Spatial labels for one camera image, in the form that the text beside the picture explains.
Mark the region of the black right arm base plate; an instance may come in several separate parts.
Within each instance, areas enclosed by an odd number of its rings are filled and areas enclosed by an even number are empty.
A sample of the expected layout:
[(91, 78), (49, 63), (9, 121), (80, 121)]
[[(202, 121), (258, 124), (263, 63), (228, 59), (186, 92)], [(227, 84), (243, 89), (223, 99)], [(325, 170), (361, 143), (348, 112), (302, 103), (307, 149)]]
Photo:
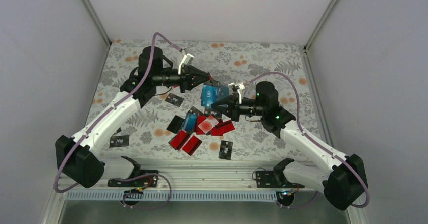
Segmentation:
[(258, 188), (274, 189), (274, 188), (305, 188), (302, 184), (288, 182), (283, 176), (277, 179), (274, 171), (257, 170), (255, 171), (255, 180)]

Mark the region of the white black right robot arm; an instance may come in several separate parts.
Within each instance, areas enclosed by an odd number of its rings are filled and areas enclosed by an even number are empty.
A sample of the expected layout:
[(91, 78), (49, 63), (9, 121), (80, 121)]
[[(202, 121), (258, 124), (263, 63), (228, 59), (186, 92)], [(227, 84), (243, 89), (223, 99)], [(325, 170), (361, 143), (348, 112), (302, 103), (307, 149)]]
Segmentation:
[(295, 115), (280, 106), (273, 83), (257, 83), (255, 99), (241, 98), (241, 85), (232, 88), (233, 94), (215, 102), (212, 109), (236, 122), (241, 116), (259, 116), (265, 130), (300, 150), (315, 164), (309, 167), (285, 158), (274, 167), (277, 186), (302, 184), (321, 192), (338, 210), (357, 207), (354, 201), (368, 191), (361, 157), (346, 155), (306, 130)]

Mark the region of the blue leather card holder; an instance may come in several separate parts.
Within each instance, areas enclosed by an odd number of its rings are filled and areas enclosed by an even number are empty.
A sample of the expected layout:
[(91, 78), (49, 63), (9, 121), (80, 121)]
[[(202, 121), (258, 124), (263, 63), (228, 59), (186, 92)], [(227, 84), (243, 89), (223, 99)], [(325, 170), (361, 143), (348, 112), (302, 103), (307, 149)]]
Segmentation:
[(219, 85), (218, 86), (218, 93), (217, 93), (217, 97), (214, 101), (214, 103), (217, 103), (218, 101), (226, 98), (229, 96), (229, 86), (228, 85)]

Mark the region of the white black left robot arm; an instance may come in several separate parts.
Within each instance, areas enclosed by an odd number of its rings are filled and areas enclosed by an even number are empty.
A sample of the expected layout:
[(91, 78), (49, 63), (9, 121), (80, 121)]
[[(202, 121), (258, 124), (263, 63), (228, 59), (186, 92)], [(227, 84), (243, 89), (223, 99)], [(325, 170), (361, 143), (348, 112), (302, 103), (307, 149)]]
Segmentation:
[(144, 48), (138, 67), (132, 70), (112, 102), (73, 136), (57, 139), (59, 172), (85, 188), (103, 179), (121, 179), (127, 186), (136, 185), (141, 174), (136, 161), (125, 156), (101, 159), (100, 152), (113, 133), (156, 95), (158, 87), (177, 86), (184, 93), (210, 80), (209, 73), (187, 64), (193, 57), (185, 54), (183, 62), (174, 68), (159, 47)]

